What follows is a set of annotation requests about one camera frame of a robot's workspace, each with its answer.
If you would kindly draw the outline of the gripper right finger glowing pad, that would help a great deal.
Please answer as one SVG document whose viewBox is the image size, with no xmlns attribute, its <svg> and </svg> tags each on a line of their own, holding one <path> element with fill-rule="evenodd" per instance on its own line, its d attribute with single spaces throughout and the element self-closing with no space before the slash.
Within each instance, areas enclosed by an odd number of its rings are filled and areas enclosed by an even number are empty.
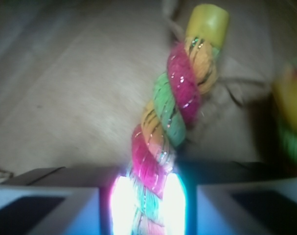
<svg viewBox="0 0 297 235">
<path fill-rule="evenodd" d="M 297 176 L 258 162 L 180 162 L 164 203 L 169 235 L 297 235 Z"/>
</svg>

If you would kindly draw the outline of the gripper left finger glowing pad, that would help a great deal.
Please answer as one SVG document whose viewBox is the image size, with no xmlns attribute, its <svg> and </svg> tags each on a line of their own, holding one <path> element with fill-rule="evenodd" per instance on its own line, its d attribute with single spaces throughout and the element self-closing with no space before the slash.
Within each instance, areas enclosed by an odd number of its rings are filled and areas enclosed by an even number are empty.
<svg viewBox="0 0 297 235">
<path fill-rule="evenodd" d="M 119 167 L 38 168 L 0 183 L 0 235 L 111 235 Z"/>
</svg>

